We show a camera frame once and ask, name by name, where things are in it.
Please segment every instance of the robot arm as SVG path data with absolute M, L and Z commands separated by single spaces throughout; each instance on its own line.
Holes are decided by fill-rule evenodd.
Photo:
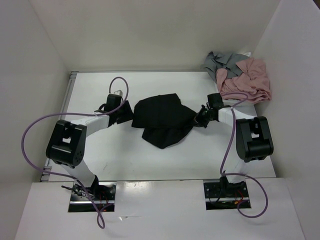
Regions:
M 234 125 L 234 116 L 230 106 L 225 106 L 219 93 L 210 94 L 207 107 L 202 105 L 195 117 L 197 127 L 208 126 L 210 121 L 225 123 L 230 127 Z M 268 121 L 264 116 L 255 117 L 233 109 L 236 119 L 236 151 L 239 156 L 233 169 L 226 169 L 226 173 L 248 173 L 246 163 L 253 160 L 264 160 L 274 151 L 274 145 Z M 229 183 L 239 183 L 244 180 L 242 176 L 227 176 Z
M 99 196 L 101 191 L 108 192 L 108 189 L 102 189 L 106 187 L 99 186 L 98 177 L 89 170 L 83 159 L 86 138 L 97 131 L 110 127 L 115 122 L 120 124 L 133 118 L 128 101 L 115 113 L 102 115 L 117 108 L 121 104 L 121 99 L 121 95 L 109 94 L 106 104 L 101 105 L 96 111 L 98 112 L 96 116 L 88 116 L 71 122 L 57 121 L 46 149 L 46 156 L 54 163 L 61 165 L 71 176 L 80 180 L 93 197 Z M 71 190 L 77 194 L 82 191 L 76 181 Z

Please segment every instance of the white wall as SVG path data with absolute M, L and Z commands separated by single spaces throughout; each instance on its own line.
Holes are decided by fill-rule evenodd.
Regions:
M 320 10 L 312 0 L 282 0 L 258 44 L 273 99 L 268 117 L 273 164 L 286 177 L 307 240 L 320 239 Z
M 68 72 L 27 0 L 0 1 L 0 235 L 15 237 L 36 173 L 24 161 L 20 140 L 35 118 L 60 110 Z M 43 166 L 56 119 L 27 138 L 32 161 Z
M 253 51 L 280 0 L 30 0 L 69 69 L 199 69 Z

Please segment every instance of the red wire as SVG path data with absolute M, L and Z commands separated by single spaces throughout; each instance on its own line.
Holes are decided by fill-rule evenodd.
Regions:
M 101 207 L 101 193 L 100 193 L 100 209 L 102 209 L 102 207 Z
M 108 204 L 107 194 L 104 191 L 102 193 L 104 194 L 105 205 L 107 205 Z
M 241 195 L 241 200 L 242 201 L 244 199 L 244 195 L 242 194 L 242 192 L 240 190 L 238 190 L 238 193 Z

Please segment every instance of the pink cloth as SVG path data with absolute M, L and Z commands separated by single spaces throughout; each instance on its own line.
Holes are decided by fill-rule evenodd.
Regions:
M 227 78 L 228 71 L 220 68 L 216 71 L 216 83 L 221 95 L 233 92 L 244 92 L 249 95 L 248 102 L 256 104 L 271 100 L 270 80 L 266 72 L 266 64 L 261 59 L 248 59 L 238 61 L 236 65 L 242 70 L 240 76 Z M 224 100 L 245 97 L 240 94 L 222 96 Z

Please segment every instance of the crumpled fabric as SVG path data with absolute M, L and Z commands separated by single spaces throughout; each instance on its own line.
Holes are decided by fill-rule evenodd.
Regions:
M 240 76 L 228 77 L 228 70 L 223 68 L 216 71 L 217 88 L 222 98 L 242 100 L 245 96 L 236 92 L 244 92 L 248 95 L 247 101 L 253 104 L 271 100 L 270 80 L 264 61 L 250 57 L 236 65 L 243 72 Z
M 217 83 L 216 74 L 218 69 L 226 69 L 228 79 L 240 76 L 243 72 L 236 63 L 248 58 L 248 56 L 238 53 L 223 54 L 210 52 L 201 67 Z
M 176 93 L 140 100 L 134 107 L 133 128 L 144 128 L 142 138 L 165 149 L 180 142 L 194 127 L 197 113 L 181 104 Z

